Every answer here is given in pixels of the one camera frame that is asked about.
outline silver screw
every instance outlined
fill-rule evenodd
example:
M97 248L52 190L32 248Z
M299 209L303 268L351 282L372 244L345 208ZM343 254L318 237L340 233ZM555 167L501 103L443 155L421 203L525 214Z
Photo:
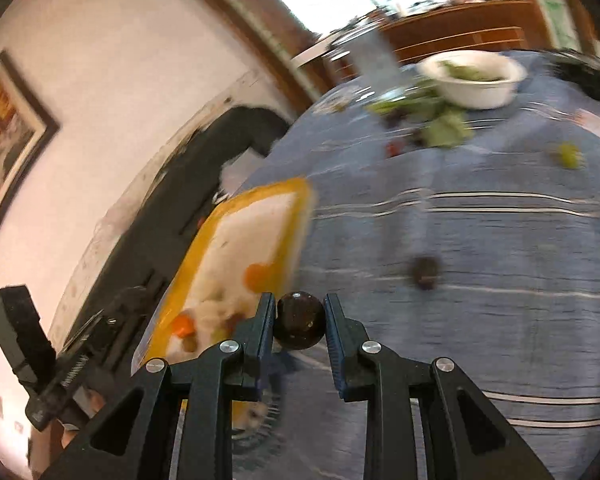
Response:
M436 361L436 368L443 372L450 372L456 367L454 362L448 357L441 357Z
M229 339L229 341L222 341L220 343L220 350L225 354L232 354L238 348L240 348L240 345L237 341L234 341L233 339Z
M365 341L362 343L362 349L368 354L377 354L382 345L378 341Z
M144 367L147 372L155 374L164 368L164 361L162 359L151 359Z

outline dark round fruit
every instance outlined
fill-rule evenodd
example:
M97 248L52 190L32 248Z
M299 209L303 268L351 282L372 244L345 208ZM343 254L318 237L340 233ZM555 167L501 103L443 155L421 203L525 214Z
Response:
M418 256L413 259L410 270L413 283L421 290L431 290L438 283L440 262L433 256Z
M290 292L278 301L273 336L283 348L303 350L315 345L326 329L324 308L308 292Z

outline orange vegetable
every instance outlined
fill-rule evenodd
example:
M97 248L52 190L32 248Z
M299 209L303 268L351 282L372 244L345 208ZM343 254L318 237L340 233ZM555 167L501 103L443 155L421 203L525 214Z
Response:
M174 336L184 339L196 332L196 322L187 314L178 314L171 321L171 333Z
M244 270L242 282L251 292L261 294L269 286L271 269L267 264L251 264Z

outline bowl of greens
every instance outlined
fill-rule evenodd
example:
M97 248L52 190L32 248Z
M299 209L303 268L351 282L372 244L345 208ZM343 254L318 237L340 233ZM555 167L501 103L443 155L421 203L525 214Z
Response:
M440 52L419 62L418 70L447 101L477 110L508 105L526 77L514 59L484 50Z

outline painting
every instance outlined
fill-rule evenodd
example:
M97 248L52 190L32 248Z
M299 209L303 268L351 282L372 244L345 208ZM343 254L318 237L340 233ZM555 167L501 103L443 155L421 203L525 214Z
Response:
M0 221L18 184L58 129L18 75L8 54L0 54Z

